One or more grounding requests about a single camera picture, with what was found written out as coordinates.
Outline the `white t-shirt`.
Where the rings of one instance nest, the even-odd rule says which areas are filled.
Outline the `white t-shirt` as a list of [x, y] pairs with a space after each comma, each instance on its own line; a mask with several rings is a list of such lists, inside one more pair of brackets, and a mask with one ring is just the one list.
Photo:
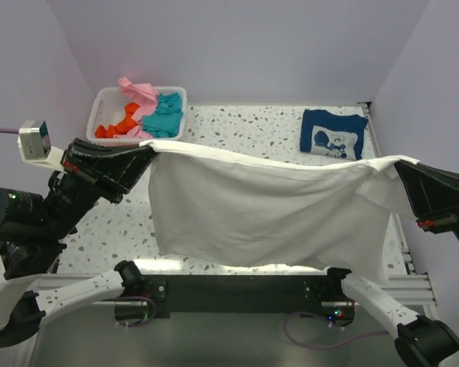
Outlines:
[[414, 216], [395, 169], [406, 156], [305, 166], [180, 141], [144, 146], [156, 154], [148, 196], [163, 255], [345, 268], [385, 284], [390, 216]]

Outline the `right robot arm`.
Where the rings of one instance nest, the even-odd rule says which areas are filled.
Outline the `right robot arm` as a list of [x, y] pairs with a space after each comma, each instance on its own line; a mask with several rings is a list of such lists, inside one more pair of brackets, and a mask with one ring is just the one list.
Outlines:
[[[425, 232], [452, 232], [459, 241], [459, 174], [400, 161], [402, 180], [418, 227]], [[379, 286], [342, 268], [330, 268], [327, 295], [357, 301], [393, 338], [407, 366], [459, 366], [459, 337], [440, 320], [400, 304]]]

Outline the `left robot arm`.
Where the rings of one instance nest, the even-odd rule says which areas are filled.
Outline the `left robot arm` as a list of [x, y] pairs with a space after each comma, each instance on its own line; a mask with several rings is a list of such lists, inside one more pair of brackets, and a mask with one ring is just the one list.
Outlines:
[[0, 187], [0, 349], [34, 336], [41, 326], [101, 300], [148, 302], [133, 261], [52, 291], [31, 285], [65, 249], [64, 239], [100, 199], [120, 203], [156, 152], [147, 143], [103, 147], [81, 139], [52, 148], [31, 164], [50, 168], [46, 196]]

